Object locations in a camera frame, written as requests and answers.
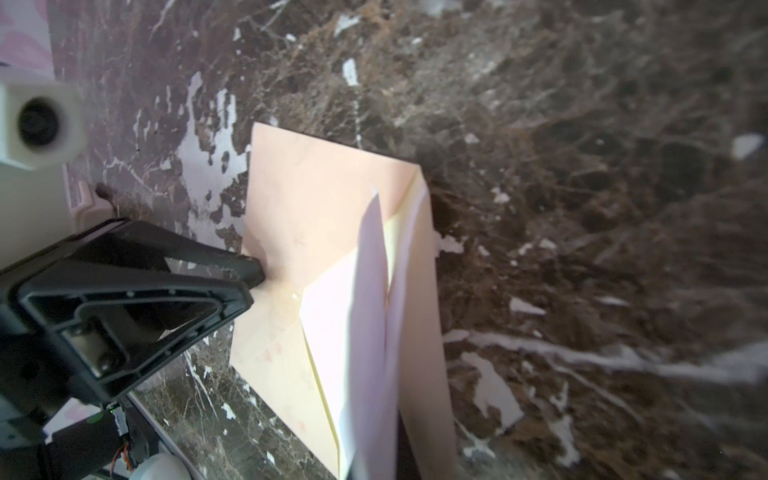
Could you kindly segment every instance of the pink envelope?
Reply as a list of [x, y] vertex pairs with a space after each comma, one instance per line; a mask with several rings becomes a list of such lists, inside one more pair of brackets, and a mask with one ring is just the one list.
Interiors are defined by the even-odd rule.
[[419, 166], [255, 124], [243, 251], [267, 281], [230, 363], [270, 408], [337, 478], [394, 478], [399, 409], [422, 477], [452, 478]]

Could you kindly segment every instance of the camera lens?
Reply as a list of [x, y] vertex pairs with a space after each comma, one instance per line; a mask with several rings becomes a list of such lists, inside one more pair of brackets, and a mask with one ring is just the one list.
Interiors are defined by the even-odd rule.
[[56, 140], [58, 115], [42, 98], [28, 101], [18, 116], [18, 131], [30, 148], [47, 147]]

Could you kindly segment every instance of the marble surface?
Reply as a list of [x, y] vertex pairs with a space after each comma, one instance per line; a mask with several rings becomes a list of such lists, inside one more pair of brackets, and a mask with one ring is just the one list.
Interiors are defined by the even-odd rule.
[[[119, 214], [237, 249], [250, 125], [429, 179], [459, 478], [768, 478], [768, 4], [55, 0]], [[330, 478], [227, 365], [140, 392], [208, 478]]]

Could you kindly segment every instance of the white paper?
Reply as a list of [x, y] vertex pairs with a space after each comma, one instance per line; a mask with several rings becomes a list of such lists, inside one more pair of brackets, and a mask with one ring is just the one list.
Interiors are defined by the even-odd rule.
[[376, 433], [383, 394], [388, 285], [379, 198], [360, 222], [358, 247], [304, 290], [300, 310], [323, 395], [339, 440], [339, 477], [359, 443]]
[[366, 422], [356, 423], [357, 456], [354, 475], [360, 480], [391, 480], [396, 473], [399, 350], [405, 310], [406, 282], [411, 244], [419, 208], [426, 200], [426, 185], [413, 184], [404, 196], [399, 214], [387, 222], [387, 260], [393, 271], [386, 304], [386, 355], [383, 376], [377, 379], [378, 392], [364, 404]]

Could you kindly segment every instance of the wire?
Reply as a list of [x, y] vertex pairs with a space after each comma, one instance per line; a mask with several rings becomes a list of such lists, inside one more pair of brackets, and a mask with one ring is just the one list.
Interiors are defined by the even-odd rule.
[[128, 468], [129, 472], [132, 472], [134, 470], [133, 465], [131, 465], [131, 460], [128, 459], [128, 447], [129, 444], [125, 444], [125, 447], [123, 447], [123, 461], [125, 462], [125, 466]]
[[109, 478], [113, 478], [112, 475], [114, 475], [114, 463], [118, 460], [118, 457], [120, 456], [120, 452], [125, 449], [125, 445], [121, 446], [115, 453], [114, 457], [112, 457], [112, 465], [109, 467]]

